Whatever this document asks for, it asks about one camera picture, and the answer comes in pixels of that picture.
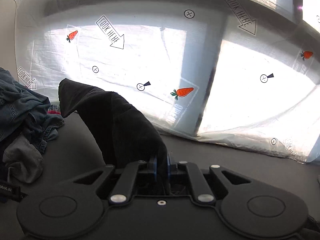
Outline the black cargo pants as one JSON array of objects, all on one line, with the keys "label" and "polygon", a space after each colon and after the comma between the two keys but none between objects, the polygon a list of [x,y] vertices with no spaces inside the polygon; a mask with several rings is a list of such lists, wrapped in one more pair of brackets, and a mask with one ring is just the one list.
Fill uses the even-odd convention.
[{"label": "black cargo pants", "polygon": [[168,177],[167,148],[151,122],[115,92],[63,79],[59,84],[61,115],[77,112],[99,146],[106,164],[125,167],[156,159],[157,179]]}]

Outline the red patterned garment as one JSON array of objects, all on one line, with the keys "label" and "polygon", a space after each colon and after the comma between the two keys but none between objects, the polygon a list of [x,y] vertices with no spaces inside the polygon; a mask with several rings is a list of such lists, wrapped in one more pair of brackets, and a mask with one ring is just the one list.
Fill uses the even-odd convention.
[{"label": "red patterned garment", "polygon": [[60,106],[58,105],[50,105],[47,111],[48,114],[61,114]]}]

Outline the translucent printed storage bag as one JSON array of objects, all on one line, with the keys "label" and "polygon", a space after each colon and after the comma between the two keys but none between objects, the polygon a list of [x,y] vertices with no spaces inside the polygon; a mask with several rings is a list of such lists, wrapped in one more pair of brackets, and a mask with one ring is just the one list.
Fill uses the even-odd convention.
[{"label": "translucent printed storage bag", "polygon": [[319,161],[319,0],[10,0],[19,81],[125,97],[163,131]]}]

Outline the grey crumpled garment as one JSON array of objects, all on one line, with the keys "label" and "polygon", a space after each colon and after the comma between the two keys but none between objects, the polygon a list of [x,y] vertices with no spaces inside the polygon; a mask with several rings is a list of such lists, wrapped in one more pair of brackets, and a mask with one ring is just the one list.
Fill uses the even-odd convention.
[{"label": "grey crumpled garment", "polygon": [[3,163],[8,170],[7,182],[16,179],[30,184],[43,172],[42,155],[22,134],[4,150]]}]

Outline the blue denim jeans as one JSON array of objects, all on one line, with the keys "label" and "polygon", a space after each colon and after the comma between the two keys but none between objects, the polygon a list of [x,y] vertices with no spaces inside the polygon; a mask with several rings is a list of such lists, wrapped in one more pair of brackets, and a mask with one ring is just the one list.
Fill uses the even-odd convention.
[{"label": "blue denim jeans", "polygon": [[17,136],[25,138],[44,154],[47,142],[56,138],[56,129],[65,124],[59,114],[49,114],[49,99],[18,83],[1,68],[1,150]]}]

